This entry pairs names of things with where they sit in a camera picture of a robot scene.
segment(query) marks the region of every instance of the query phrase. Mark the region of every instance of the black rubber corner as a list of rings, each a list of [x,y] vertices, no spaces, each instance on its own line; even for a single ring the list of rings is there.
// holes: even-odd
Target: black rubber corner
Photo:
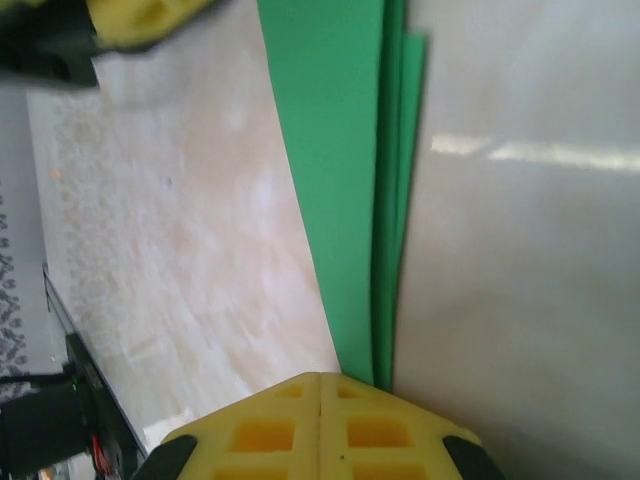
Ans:
[[[163,443],[151,452],[132,480],[178,480],[197,444],[191,435]]]
[[[462,480],[506,480],[487,451],[480,445],[456,436],[442,439]]]

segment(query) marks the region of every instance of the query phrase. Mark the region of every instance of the yellow foam block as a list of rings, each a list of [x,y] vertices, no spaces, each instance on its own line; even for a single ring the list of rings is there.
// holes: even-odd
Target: yellow foam block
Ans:
[[[198,444],[180,480],[461,477],[442,443],[468,430],[340,374],[306,373],[172,432]]]

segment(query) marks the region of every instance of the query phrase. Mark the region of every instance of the red wire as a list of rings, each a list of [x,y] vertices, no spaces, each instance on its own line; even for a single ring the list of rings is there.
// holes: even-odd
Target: red wire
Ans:
[[[111,465],[109,465],[109,461],[104,455],[104,450],[100,446],[97,435],[91,437],[91,442],[93,443],[93,458],[96,462],[98,473],[102,476],[111,475]]]

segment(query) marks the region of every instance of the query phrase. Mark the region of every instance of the green paper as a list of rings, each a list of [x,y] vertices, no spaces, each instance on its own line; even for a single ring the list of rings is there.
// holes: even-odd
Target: green paper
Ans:
[[[271,83],[342,371],[373,383],[370,269],[382,0],[260,0]]]
[[[402,0],[258,0],[298,202],[343,373],[390,390],[424,44]]]

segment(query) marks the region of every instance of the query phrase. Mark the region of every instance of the green sheet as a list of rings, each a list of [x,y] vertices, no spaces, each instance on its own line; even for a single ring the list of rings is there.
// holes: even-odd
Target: green sheet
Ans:
[[[258,0],[258,8],[342,371],[389,390],[421,39],[403,35],[403,1]]]

